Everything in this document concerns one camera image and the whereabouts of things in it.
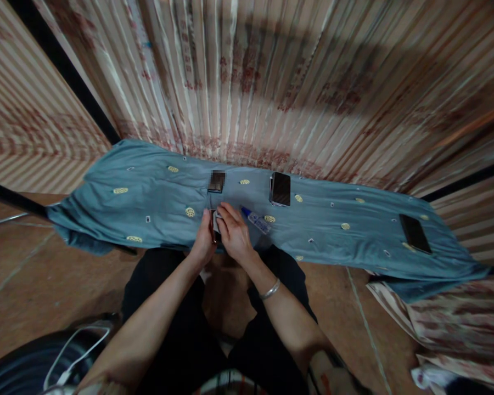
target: black pants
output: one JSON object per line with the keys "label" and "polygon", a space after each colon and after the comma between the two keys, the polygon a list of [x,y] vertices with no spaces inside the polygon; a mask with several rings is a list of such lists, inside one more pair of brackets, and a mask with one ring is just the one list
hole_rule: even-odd
{"label": "black pants", "polygon": [[[262,253],[261,258],[316,321],[309,306],[306,276],[296,261],[275,246]],[[183,259],[179,251],[151,249],[146,252],[126,284],[122,303],[124,322]],[[138,393],[191,393],[228,368],[238,369],[270,394],[307,393],[306,381],[276,334],[258,291],[254,287],[248,290],[257,315],[227,359],[201,307],[204,288],[203,280],[198,277],[181,302]]]}

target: curtain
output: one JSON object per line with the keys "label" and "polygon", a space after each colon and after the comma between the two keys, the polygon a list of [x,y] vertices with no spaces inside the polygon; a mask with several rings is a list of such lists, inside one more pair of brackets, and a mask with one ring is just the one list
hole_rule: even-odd
{"label": "curtain", "polygon": [[124,137],[417,196],[494,163],[494,2],[36,3]]}
{"label": "curtain", "polygon": [[[494,177],[433,206],[474,258],[494,266]],[[494,387],[494,275],[409,305],[383,283],[368,289],[427,349],[418,355],[420,362]]]}
{"label": "curtain", "polygon": [[0,183],[70,193],[109,143],[7,2],[0,1]]}

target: bracelet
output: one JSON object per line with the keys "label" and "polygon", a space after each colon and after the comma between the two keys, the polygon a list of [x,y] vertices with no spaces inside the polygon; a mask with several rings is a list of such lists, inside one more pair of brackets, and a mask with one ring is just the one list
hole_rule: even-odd
{"label": "bracelet", "polygon": [[270,290],[268,290],[265,294],[260,295],[260,299],[265,300],[265,299],[269,298],[276,291],[278,291],[278,288],[280,288],[280,279],[279,278],[276,279],[276,284],[273,285],[273,288],[271,288]]}

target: white cable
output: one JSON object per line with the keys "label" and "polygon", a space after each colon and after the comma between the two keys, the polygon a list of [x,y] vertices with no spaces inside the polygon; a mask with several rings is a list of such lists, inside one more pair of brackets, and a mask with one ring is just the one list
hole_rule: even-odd
{"label": "white cable", "polygon": [[68,341],[66,342],[66,344],[62,347],[62,349],[60,350],[60,353],[57,355],[57,358],[55,359],[55,362],[53,362],[53,365],[51,366],[51,368],[49,368],[49,372],[48,374],[46,375],[46,379],[44,380],[44,385],[43,385],[43,389],[44,391],[46,391],[49,387],[49,377],[51,376],[51,373],[53,372],[53,369],[55,368],[55,366],[57,365],[57,362],[59,361],[60,357],[62,356],[62,353],[64,353],[64,350],[66,349],[66,347],[68,346],[68,344],[73,340],[73,338],[82,330],[85,330],[85,329],[102,329],[102,330],[105,330],[106,333],[103,335],[103,337],[100,338],[99,341],[97,341],[97,343],[95,343],[94,345],[92,345],[88,351],[86,351],[79,359],[77,359],[75,362],[73,362],[69,368],[67,368],[61,375],[60,375],[60,378],[59,380],[57,381],[56,384],[58,385],[64,385],[66,384],[68,378],[70,377],[71,375],[71,369],[73,369],[73,367],[79,363],[80,361],[82,361],[84,358],[86,358],[88,356],[89,353],[91,353],[91,351],[96,348],[99,344],[102,343],[102,341],[108,336],[108,334],[110,333],[110,328],[107,328],[106,326],[97,326],[97,325],[89,325],[89,326],[84,326],[82,328],[79,328],[75,331],[75,333],[73,335],[71,335],[71,337],[68,339]]}

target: blue bedsheet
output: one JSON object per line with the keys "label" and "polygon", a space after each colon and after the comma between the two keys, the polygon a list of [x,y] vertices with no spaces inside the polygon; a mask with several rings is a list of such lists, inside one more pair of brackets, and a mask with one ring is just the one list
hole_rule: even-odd
{"label": "blue bedsheet", "polygon": [[[358,267],[396,277],[390,287],[406,302],[434,295],[489,271],[461,246],[429,203],[360,185],[291,175],[291,206],[269,203],[269,170],[185,157],[139,140],[123,140],[87,172],[84,185],[48,208],[69,244],[103,254],[111,242],[188,249],[209,207],[212,170],[227,174],[227,201],[267,216],[267,239],[249,224],[253,245],[271,242],[298,261]],[[406,244],[399,214],[420,220],[432,255]]]}

